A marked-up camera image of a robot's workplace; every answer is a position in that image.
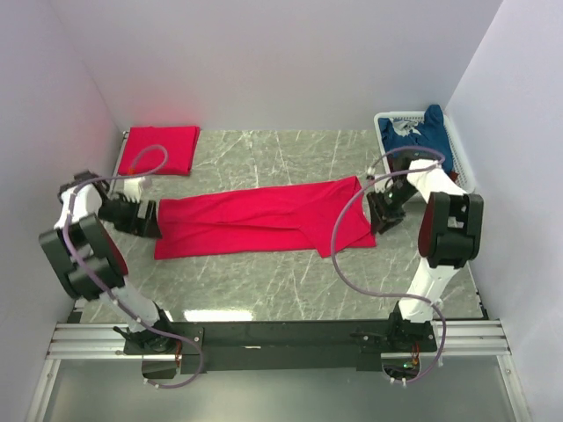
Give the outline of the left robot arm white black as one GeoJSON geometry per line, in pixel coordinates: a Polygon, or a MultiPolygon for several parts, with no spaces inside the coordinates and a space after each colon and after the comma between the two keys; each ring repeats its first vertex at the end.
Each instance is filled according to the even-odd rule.
{"type": "Polygon", "coordinates": [[[127,322],[116,327],[139,352],[168,353],[176,345],[170,318],[128,281],[128,267],[106,230],[148,239],[162,237],[157,203],[138,194],[112,194],[110,183],[83,171],[60,187],[62,212],[55,226],[39,235],[40,247],[62,288],[73,299],[100,301],[127,322]]]}

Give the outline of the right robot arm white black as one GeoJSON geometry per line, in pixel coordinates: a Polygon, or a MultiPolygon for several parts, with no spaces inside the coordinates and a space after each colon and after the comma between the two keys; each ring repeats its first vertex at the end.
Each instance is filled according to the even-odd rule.
{"type": "Polygon", "coordinates": [[[395,164],[391,183],[366,195],[371,231],[383,234],[398,226],[406,215],[404,204],[419,194],[426,203],[417,241],[420,262],[385,332],[364,339],[384,352],[435,350],[431,320],[442,310],[451,279],[479,253],[484,200],[459,187],[426,151],[403,151],[395,164]]]}

